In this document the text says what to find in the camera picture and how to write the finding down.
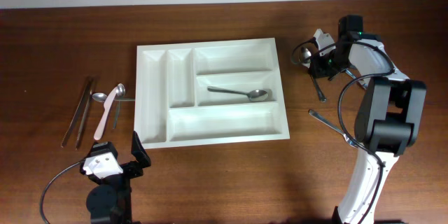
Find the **large steel spoon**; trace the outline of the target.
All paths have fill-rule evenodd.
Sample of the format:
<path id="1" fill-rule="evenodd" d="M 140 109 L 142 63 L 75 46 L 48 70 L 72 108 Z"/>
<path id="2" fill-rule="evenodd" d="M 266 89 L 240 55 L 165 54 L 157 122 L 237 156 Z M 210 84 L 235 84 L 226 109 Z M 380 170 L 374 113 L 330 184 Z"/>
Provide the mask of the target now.
<path id="1" fill-rule="evenodd" d="M 210 92 L 228 93 L 234 95 L 244 95 L 250 102 L 263 102 L 269 97 L 269 92 L 266 90 L 252 90 L 250 92 L 242 92 L 236 90 L 229 90 L 220 87 L 208 86 L 207 90 Z"/>
<path id="2" fill-rule="evenodd" d="M 300 53 L 301 53 L 301 56 L 300 56 L 301 64 L 303 66 L 309 68 L 311 66 L 311 56 L 312 56 L 311 52 L 309 51 L 308 48 L 302 46 L 300 49 Z M 316 79 L 312 76 L 311 71 L 308 71 L 308 74 L 310 75 L 311 80 L 314 84 L 319 101 L 326 102 L 326 97 L 325 97 L 324 93 L 322 92 L 321 88 L 319 87 L 319 84 L 317 83 Z"/>

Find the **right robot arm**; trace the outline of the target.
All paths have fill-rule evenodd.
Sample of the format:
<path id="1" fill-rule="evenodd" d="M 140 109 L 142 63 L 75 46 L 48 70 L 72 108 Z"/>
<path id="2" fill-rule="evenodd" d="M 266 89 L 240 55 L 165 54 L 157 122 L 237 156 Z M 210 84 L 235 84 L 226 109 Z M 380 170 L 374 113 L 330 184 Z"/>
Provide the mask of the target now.
<path id="1" fill-rule="evenodd" d="M 426 85 L 398 69 L 380 37 L 364 32 L 359 15 L 339 19 L 336 39 L 317 29 L 310 42 L 317 49 L 305 59 L 311 76 L 331 80 L 350 67 L 360 74 L 342 88 L 337 102 L 340 129 L 358 155 L 346 195 L 335 207 L 332 222 L 373 223 L 389 172 L 417 140 Z M 364 81 L 367 89 L 354 133 L 350 134 L 343 124 L 342 102 L 347 90 L 358 81 Z"/>

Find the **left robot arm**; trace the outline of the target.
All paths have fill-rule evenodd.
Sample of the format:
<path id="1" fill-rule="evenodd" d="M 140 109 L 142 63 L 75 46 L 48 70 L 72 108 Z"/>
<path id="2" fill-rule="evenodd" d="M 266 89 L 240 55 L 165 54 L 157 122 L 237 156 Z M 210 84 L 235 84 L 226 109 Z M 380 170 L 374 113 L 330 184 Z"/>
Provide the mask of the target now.
<path id="1" fill-rule="evenodd" d="M 132 133 L 134 161 L 118 163 L 118 152 L 110 141 L 95 143 L 80 164 L 80 173 L 97 184 L 86 199 L 91 223 L 133 223 L 132 179 L 144 175 L 151 166 L 137 132 Z"/>

